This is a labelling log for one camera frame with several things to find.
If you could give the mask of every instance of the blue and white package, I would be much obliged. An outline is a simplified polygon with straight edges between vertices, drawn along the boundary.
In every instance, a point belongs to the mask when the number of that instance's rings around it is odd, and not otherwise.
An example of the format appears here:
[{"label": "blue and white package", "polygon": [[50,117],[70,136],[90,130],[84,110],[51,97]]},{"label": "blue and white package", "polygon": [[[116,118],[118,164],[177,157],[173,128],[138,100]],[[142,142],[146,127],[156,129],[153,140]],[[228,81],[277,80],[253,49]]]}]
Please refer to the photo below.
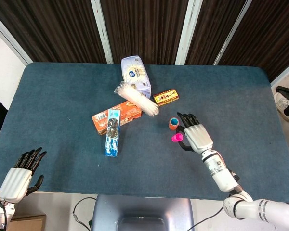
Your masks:
[{"label": "blue and white package", "polygon": [[120,135],[120,110],[109,109],[107,121],[107,134],[105,155],[117,156],[118,155],[118,142]]},{"label": "blue and white package", "polygon": [[121,60],[124,82],[134,87],[142,95],[150,99],[151,84],[143,61],[139,56],[130,56]]}]

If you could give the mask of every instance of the black cable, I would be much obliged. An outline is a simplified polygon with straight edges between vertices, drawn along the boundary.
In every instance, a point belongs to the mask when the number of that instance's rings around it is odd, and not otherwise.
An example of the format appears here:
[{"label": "black cable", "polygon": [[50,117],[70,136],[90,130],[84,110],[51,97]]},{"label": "black cable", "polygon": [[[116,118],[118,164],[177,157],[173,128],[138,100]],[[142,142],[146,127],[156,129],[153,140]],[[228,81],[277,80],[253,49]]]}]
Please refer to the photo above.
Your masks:
[{"label": "black cable", "polygon": [[7,216],[6,216],[6,210],[5,210],[4,205],[2,204],[2,201],[0,201],[0,207],[3,209],[3,213],[4,213],[4,228],[1,230],[6,231],[6,226],[7,226],[8,221],[7,221]]},{"label": "black cable", "polygon": [[80,202],[82,202],[83,200],[85,200],[85,199],[93,199],[93,200],[96,201],[96,199],[95,199],[94,197],[85,197],[85,198],[81,199],[81,200],[78,201],[77,204],[75,205],[72,214],[73,214],[73,217],[74,217],[74,219],[75,219],[75,221],[76,221],[77,223],[79,223],[80,225],[84,226],[87,230],[90,231],[90,229],[88,228],[88,226],[86,226],[82,221],[78,220],[78,217],[77,217],[77,215],[75,214],[75,210],[76,210],[77,205],[78,205]]},{"label": "black cable", "polygon": [[[222,209],[223,209],[223,207],[221,207],[221,209],[220,210],[218,210],[218,212],[217,213],[215,213],[214,215],[212,215],[212,216],[210,216],[210,217],[207,217],[207,218],[205,218],[205,219],[203,219],[202,221],[200,221],[200,222],[198,222],[196,225],[199,225],[199,224],[201,224],[202,222],[204,222],[204,221],[206,221],[206,220],[208,220],[208,219],[210,219],[210,218],[212,218],[212,217],[214,217],[214,216],[216,216],[217,214],[219,214],[221,211],[222,211]],[[190,230],[192,230],[196,225],[194,225],[194,226],[192,226],[191,228],[189,228],[187,231],[190,231]]]}]

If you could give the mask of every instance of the pink cup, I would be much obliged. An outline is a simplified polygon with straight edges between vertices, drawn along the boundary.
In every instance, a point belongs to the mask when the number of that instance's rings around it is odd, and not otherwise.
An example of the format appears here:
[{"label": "pink cup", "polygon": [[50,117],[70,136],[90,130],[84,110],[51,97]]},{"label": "pink cup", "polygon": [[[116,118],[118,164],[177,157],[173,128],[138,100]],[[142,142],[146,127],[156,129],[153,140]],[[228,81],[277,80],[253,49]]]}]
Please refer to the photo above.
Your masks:
[{"label": "pink cup", "polygon": [[171,138],[171,140],[172,140],[173,142],[182,141],[182,140],[183,140],[183,135],[182,135],[181,133],[177,133],[177,134],[175,134],[175,135]]}]

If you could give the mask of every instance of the plastic straw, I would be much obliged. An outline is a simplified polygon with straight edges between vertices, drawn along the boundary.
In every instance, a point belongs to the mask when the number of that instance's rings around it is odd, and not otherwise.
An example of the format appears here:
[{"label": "plastic straw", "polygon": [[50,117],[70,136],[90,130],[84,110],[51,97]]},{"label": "plastic straw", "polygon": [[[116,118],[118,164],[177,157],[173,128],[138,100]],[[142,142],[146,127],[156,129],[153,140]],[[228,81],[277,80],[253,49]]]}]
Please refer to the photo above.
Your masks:
[{"label": "plastic straw", "polygon": [[158,105],[147,97],[135,90],[131,85],[121,82],[115,89],[115,93],[124,99],[132,102],[137,107],[140,107],[149,116],[156,116],[158,114]]}]

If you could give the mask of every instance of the brown curtain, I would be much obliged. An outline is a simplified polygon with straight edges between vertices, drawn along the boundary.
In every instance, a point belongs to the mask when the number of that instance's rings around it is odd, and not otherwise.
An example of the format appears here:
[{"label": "brown curtain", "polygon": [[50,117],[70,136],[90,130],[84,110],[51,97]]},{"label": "brown curtain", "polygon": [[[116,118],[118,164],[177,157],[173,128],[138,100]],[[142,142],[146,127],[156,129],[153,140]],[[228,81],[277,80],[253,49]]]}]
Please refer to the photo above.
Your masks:
[{"label": "brown curtain", "polygon": [[254,0],[219,65],[258,66],[273,81],[289,66],[289,0]]},{"label": "brown curtain", "polygon": [[34,62],[106,63],[90,0],[0,0],[0,20]]},{"label": "brown curtain", "polygon": [[102,0],[114,63],[174,64],[188,0]]},{"label": "brown curtain", "polygon": [[186,57],[187,65],[212,65],[245,0],[203,0]]}]

